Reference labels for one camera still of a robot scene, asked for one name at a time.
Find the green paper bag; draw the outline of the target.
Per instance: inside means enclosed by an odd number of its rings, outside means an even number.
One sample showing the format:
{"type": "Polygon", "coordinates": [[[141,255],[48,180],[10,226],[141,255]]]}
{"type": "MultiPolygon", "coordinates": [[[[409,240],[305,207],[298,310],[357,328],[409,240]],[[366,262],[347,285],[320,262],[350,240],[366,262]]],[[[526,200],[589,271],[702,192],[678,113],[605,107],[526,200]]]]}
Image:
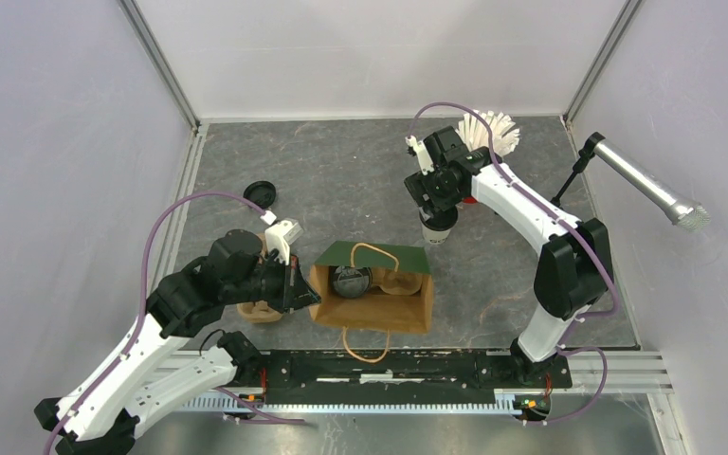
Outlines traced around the green paper bag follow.
{"type": "Polygon", "coordinates": [[[312,321],[338,329],[344,350],[355,360],[379,363],[390,351],[392,335],[430,331],[434,283],[428,255],[420,246],[335,241],[312,264],[309,282],[321,297],[319,304],[309,307],[312,321]],[[337,266],[369,267],[371,290],[358,299],[337,295],[330,278],[337,266]],[[365,357],[355,352],[348,341],[352,330],[384,333],[382,353],[365,357]]]}

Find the brown cardboard cup carrier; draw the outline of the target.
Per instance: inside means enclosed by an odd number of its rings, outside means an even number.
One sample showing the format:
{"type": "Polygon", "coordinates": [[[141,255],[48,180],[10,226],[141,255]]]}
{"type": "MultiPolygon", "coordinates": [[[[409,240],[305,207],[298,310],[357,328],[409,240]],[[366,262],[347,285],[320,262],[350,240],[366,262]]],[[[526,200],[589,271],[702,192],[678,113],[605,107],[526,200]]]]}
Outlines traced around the brown cardboard cup carrier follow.
{"type": "Polygon", "coordinates": [[[274,323],[282,319],[283,314],[272,309],[265,300],[239,303],[238,314],[252,324],[274,323]]]}

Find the white wrapped straws bundle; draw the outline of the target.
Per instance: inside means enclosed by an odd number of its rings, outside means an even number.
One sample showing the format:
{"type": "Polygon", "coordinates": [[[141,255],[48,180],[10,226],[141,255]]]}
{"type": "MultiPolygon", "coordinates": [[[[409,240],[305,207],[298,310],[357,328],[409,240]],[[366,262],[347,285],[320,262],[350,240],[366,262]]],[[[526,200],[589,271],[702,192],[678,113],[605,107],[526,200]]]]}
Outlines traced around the white wrapped straws bundle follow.
{"type": "Polygon", "coordinates": [[[519,128],[503,112],[478,111],[465,113],[455,128],[469,150],[492,147],[499,157],[511,154],[519,145],[519,128]]]}

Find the black coffee lid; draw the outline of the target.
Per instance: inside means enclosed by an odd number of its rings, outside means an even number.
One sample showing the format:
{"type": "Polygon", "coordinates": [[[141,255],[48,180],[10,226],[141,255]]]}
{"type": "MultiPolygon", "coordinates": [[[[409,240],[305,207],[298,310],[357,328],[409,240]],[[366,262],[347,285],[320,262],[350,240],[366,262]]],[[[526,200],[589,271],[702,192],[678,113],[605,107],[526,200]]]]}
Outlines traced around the black coffee lid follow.
{"type": "Polygon", "coordinates": [[[438,212],[431,216],[426,216],[424,212],[420,212],[420,221],[424,228],[433,231],[446,231],[453,229],[459,220],[459,212],[456,209],[438,212]]]}
{"type": "Polygon", "coordinates": [[[243,197],[261,209],[269,209],[276,202],[278,192],[272,182],[259,180],[249,184],[245,188],[243,197]]]}
{"type": "Polygon", "coordinates": [[[373,272],[369,267],[337,266],[330,275],[331,288],[344,299],[358,299],[373,286],[373,272]]]}

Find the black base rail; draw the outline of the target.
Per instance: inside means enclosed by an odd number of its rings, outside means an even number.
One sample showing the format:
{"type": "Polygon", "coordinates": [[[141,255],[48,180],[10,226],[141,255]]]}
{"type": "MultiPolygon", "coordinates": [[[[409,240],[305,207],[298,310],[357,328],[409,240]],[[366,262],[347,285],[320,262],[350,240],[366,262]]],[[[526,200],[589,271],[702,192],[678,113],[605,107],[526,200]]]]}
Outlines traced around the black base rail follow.
{"type": "Polygon", "coordinates": [[[273,350],[227,388],[258,388],[272,405],[490,404],[496,390],[533,393],[573,385],[565,357],[531,371],[506,351],[396,350],[365,363],[341,350],[273,350]]]}

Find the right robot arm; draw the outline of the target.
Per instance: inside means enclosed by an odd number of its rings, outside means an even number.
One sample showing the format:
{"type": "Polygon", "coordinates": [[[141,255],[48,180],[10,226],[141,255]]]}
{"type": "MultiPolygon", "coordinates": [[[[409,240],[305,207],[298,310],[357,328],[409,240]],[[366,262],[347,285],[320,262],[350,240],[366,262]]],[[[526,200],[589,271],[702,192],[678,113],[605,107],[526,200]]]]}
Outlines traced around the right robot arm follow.
{"type": "Polygon", "coordinates": [[[553,364],[568,328],[614,283],[609,233],[598,219],[581,221],[556,208],[520,180],[485,146],[471,148],[452,127],[406,139],[420,169],[405,187],[424,233],[449,232],[458,204],[472,197],[514,228],[537,254],[537,308],[510,346],[509,372],[533,387],[553,364]]]}

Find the white paper coffee cup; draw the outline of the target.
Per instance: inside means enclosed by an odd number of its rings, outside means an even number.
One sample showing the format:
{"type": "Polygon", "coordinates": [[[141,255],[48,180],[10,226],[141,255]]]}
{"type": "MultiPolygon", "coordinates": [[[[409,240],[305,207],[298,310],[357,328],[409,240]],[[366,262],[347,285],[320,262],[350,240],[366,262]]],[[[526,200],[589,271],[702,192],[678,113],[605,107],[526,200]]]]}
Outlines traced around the white paper coffee cup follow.
{"type": "Polygon", "coordinates": [[[422,235],[427,244],[440,245],[446,241],[450,233],[450,229],[435,229],[422,226],[422,235]]]}

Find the silver microphone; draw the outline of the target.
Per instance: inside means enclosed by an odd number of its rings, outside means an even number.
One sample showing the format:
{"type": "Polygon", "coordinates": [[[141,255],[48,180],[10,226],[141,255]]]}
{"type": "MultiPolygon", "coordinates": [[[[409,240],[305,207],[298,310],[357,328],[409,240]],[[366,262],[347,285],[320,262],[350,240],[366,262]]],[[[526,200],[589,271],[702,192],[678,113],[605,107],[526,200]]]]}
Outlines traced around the silver microphone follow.
{"type": "Polygon", "coordinates": [[[592,150],[597,157],[654,203],[672,225],[694,232],[710,223],[711,216],[701,203],[682,196],[668,187],[642,165],[626,156],[608,139],[598,140],[592,150]]]}

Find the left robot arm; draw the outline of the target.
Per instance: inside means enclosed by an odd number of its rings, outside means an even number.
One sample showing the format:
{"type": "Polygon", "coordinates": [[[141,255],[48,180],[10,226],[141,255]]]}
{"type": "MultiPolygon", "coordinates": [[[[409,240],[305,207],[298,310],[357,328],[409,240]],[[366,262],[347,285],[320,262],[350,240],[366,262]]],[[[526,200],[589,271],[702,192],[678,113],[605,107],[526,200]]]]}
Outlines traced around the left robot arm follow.
{"type": "Polygon", "coordinates": [[[46,398],[34,413],[51,434],[47,453],[126,454],[162,417],[201,393],[260,378],[262,356],[236,331],[173,373],[148,382],[226,307],[264,301],[277,313],[319,302],[291,245],[299,224],[286,219],[258,236],[233,229],[181,270],[162,279],[115,350],[68,395],[46,398]]]}

